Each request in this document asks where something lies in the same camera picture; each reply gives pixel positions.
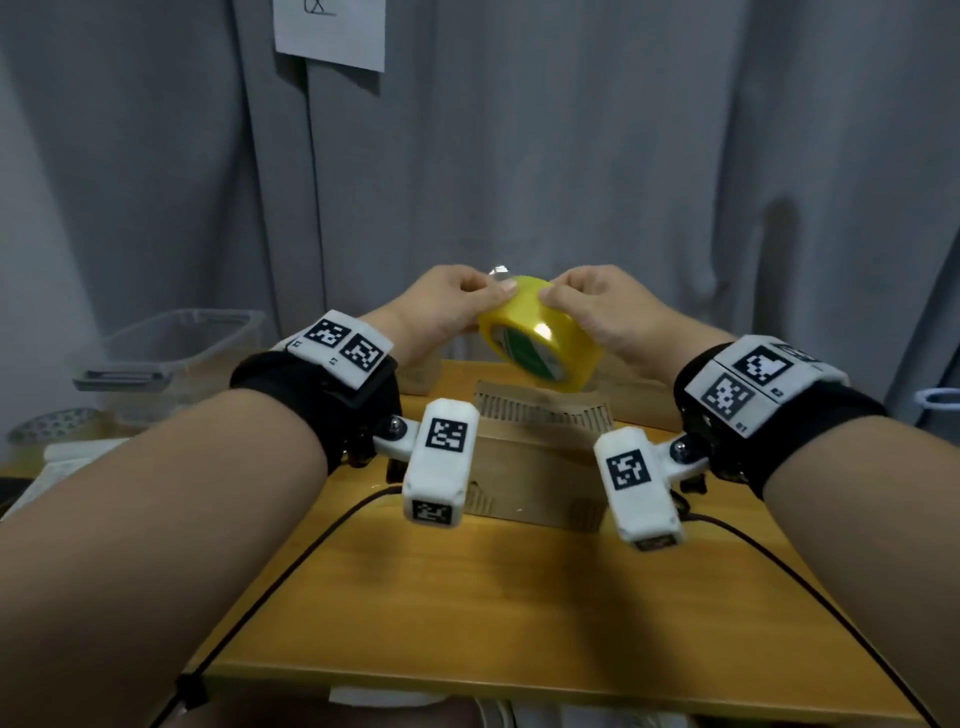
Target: clear plastic bin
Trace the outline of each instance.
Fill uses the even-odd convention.
[[[262,311],[167,311],[71,354],[74,386],[99,392],[120,425],[145,428],[227,389],[230,373],[262,349]]]

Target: white paper sign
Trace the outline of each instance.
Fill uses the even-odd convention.
[[[276,50],[383,72],[387,0],[274,0]]]

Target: yellow tape roll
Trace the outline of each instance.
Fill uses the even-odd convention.
[[[480,333],[495,352],[541,386],[579,392],[603,350],[565,313],[540,303],[537,291],[547,281],[530,276],[514,280],[516,295],[477,319]]]

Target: yellow table surface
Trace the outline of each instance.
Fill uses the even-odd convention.
[[[470,400],[479,379],[529,383],[506,365],[445,361],[433,396]],[[429,399],[404,397],[404,414],[419,419]],[[382,487],[384,474],[383,458],[340,468],[198,658],[332,521]],[[711,478],[708,488],[691,499],[694,510],[742,528],[809,575],[745,486]],[[719,528],[686,530],[682,547],[638,553],[609,532],[473,516],[453,530],[417,526],[399,497],[385,497],[321,546],[208,674],[718,716],[915,715],[776,566]]]

